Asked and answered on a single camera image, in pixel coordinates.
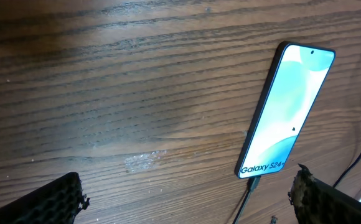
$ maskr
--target phone wallpaper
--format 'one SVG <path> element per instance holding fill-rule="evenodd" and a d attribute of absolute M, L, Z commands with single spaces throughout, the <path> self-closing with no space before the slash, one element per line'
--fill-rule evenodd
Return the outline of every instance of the phone wallpaper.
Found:
<path fill-rule="evenodd" d="M 286 48 L 242 165 L 241 178 L 283 168 L 334 57 L 326 50 L 298 45 Z"/>

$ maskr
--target wood grain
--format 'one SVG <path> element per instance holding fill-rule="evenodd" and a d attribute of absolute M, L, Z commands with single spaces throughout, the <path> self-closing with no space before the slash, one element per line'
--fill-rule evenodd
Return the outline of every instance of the wood grain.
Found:
<path fill-rule="evenodd" d="M 233 170 L 283 40 L 337 58 L 240 223 L 296 223 L 297 163 L 333 184 L 360 152 L 361 1 L 0 0 L 0 207 L 75 171 L 91 197 L 76 223 L 229 223 L 246 187 Z M 361 163 L 339 186 L 360 188 Z"/>

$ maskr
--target samsung phone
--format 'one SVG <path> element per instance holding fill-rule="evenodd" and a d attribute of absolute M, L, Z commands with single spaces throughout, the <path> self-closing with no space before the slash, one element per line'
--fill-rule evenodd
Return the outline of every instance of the samsung phone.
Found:
<path fill-rule="evenodd" d="M 239 178 L 280 171 L 335 59 L 335 51 L 282 42 L 236 166 Z"/>

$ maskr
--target phone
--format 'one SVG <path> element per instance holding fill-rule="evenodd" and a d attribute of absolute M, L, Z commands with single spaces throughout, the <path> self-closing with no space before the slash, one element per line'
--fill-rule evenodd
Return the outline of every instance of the phone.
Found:
<path fill-rule="evenodd" d="M 238 178 L 284 167 L 334 59 L 331 49 L 280 43 L 237 162 Z"/>

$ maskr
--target wooden table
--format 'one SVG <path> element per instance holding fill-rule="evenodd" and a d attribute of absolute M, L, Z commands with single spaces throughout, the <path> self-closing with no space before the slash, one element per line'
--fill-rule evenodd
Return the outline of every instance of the wooden table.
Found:
<path fill-rule="evenodd" d="M 296 223 L 297 163 L 333 184 L 361 150 L 361 1 L 0 0 L 0 207 L 76 171 L 79 223 L 229 223 L 277 45 L 333 48 L 285 168 L 240 223 Z M 361 163 L 339 189 L 361 188 Z"/>

